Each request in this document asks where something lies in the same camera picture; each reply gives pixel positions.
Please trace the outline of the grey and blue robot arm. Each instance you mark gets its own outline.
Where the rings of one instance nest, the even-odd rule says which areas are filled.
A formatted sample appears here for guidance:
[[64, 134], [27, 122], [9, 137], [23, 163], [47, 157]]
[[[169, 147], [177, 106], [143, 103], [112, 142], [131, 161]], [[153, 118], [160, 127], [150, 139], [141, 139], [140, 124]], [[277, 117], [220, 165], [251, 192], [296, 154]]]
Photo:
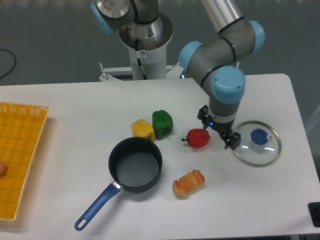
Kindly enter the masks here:
[[[241, 135], [232, 125], [246, 78], [234, 63], [263, 46], [265, 31], [258, 22], [245, 20], [233, 0], [204, 0], [202, 4], [218, 39], [210, 45], [189, 42], [180, 51], [178, 63], [209, 96], [209, 104], [198, 112], [204, 128], [218, 132], [226, 148], [235, 150]], [[129, 52], [134, 80], [166, 77], [167, 44], [173, 25], [159, 11], [158, 1], [96, 0], [90, 8], [106, 33], [119, 33]]]

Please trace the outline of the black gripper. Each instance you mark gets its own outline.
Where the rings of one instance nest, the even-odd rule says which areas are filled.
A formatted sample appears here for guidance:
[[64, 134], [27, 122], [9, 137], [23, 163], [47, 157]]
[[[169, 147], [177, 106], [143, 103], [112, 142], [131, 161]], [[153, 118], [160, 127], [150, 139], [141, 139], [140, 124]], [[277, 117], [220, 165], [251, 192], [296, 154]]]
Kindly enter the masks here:
[[211, 128], [218, 132], [220, 138], [224, 141], [224, 149], [235, 150], [241, 144], [241, 134], [232, 131], [232, 126], [236, 114], [223, 116], [213, 113], [211, 109], [204, 105], [199, 111], [197, 118], [202, 122], [203, 129]]

